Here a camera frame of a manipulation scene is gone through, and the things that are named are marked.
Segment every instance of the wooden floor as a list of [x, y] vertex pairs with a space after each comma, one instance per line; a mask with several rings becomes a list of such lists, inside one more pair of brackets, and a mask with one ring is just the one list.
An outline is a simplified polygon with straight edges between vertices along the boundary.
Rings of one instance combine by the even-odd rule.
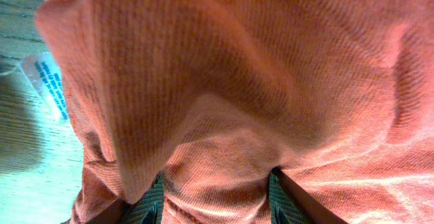
[[[0, 73], [46, 52], [34, 17], [42, 0], [0, 0]], [[0, 223], [59, 223], [81, 185], [83, 148], [51, 119], [19, 69], [0, 76]]]

